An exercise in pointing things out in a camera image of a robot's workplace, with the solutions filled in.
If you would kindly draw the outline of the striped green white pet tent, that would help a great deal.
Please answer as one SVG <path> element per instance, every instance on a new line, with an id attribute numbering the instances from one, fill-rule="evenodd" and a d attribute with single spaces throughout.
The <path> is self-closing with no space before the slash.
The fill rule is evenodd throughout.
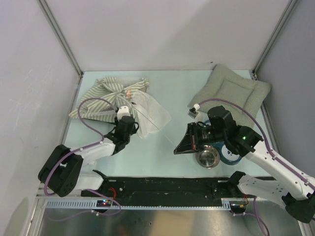
<path id="1" fill-rule="evenodd" d="M 84 119 L 113 123 L 116 116 L 113 107 L 127 105 L 130 114 L 138 122 L 133 105 L 141 105 L 150 113 L 153 113 L 154 109 L 163 108 L 148 94 L 149 88 L 150 80 L 147 78 L 104 77 L 97 79 L 80 102 L 91 98 L 94 100 L 85 102 L 81 108 L 76 108 L 69 116 L 71 118 L 81 116 Z"/>

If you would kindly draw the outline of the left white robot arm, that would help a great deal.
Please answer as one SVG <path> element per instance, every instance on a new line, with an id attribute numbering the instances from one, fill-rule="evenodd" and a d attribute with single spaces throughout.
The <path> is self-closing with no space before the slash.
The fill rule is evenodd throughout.
<path id="1" fill-rule="evenodd" d="M 138 128 L 139 124 L 132 116 L 123 116 L 115 120 L 113 130 L 102 134 L 98 142 L 77 149 L 65 145 L 55 147 L 38 174 L 38 179 L 44 184 L 44 194 L 65 197 L 73 190 L 92 189 L 98 196 L 106 195 L 109 184 L 104 181 L 105 176 L 97 171 L 84 173 L 82 168 L 123 150 Z"/>

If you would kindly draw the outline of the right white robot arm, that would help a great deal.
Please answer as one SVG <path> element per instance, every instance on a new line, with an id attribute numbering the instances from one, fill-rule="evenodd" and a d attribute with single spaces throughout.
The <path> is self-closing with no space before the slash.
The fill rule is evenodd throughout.
<path id="1" fill-rule="evenodd" d="M 303 173 L 272 150 L 264 134 L 252 128 L 237 125 L 230 111 L 223 106 L 211 108 L 207 115 L 209 125 L 198 120 L 199 105 L 189 110 L 195 119 L 188 123 L 185 136 L 174 149 L 174 154 L 201 152 L 206 146 L 222 142 L 231 153 L 245 158 L 270 174 L 274 181 L 260 180 L 243 172 L 235 172 L 227 185 L 233 197 L 254 195 L 283 207 L 288 214 L 303 223 L 315 216 L 315 179 Z"/>

